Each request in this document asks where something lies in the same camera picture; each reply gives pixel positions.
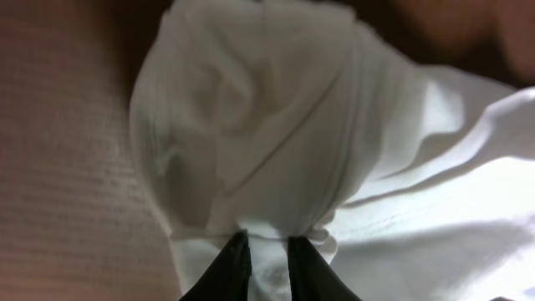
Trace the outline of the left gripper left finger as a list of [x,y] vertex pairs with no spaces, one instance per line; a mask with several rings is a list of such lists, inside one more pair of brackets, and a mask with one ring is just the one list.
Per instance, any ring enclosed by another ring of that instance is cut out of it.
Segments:
[[252,275],[246,232],[237,232],[179,301],[247,301]]

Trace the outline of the white printed t-shirt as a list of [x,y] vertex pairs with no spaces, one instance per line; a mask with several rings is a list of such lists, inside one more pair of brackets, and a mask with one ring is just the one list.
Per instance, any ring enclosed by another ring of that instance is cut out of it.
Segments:
[[350,8],[173,3],[130,141],[181,297],[237,232],[249,300],[292,300],[290,237],[363,300],[534,297],[533,88],[417,64]]

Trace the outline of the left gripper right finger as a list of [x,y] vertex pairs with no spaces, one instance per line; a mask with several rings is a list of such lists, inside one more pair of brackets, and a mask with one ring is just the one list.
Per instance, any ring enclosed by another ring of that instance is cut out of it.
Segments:
[[288,239],[292,301],[361,301],[306,237]]

